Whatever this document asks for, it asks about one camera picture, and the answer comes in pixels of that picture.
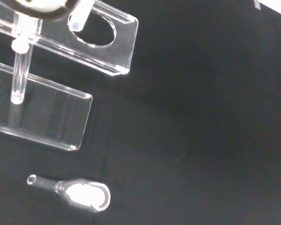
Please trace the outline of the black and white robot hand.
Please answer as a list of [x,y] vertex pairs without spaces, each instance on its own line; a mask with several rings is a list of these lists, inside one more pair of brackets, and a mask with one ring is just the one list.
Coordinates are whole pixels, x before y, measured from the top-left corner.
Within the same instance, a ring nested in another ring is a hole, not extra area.
[[69,15],[80,0],[8,0],[17,12],[42,19],[57,19]]

